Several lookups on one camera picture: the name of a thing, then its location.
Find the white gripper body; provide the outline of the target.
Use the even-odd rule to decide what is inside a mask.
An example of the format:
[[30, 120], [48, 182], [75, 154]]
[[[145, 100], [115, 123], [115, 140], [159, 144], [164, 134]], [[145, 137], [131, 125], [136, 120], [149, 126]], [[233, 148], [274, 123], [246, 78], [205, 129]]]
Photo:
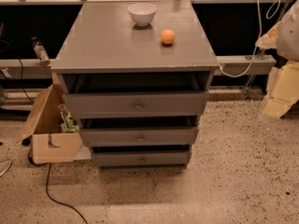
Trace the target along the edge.
[[279, 47], [279, 29], [281, 22], [277, 22], [267, 33], [258, 38], [255, 45], [260, 49], [277, 49]]

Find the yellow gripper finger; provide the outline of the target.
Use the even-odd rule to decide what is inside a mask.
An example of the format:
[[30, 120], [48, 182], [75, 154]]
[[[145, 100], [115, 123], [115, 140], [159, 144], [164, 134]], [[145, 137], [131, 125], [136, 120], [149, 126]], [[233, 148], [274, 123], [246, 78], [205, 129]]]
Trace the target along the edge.
[[299, 101], [299, 62], [287, 61], [269, 73], [261, 119], [280, 119]]

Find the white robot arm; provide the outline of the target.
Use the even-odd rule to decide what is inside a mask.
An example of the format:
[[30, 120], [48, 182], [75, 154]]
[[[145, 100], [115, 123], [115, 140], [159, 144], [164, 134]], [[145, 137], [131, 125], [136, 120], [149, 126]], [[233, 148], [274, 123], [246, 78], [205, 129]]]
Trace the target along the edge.
[[299, 1], [255, 45], [276, 49], [287, 60], [281, 68], [271, 68], [261, 103], [262, 120], [280, 119], [299, 101]]

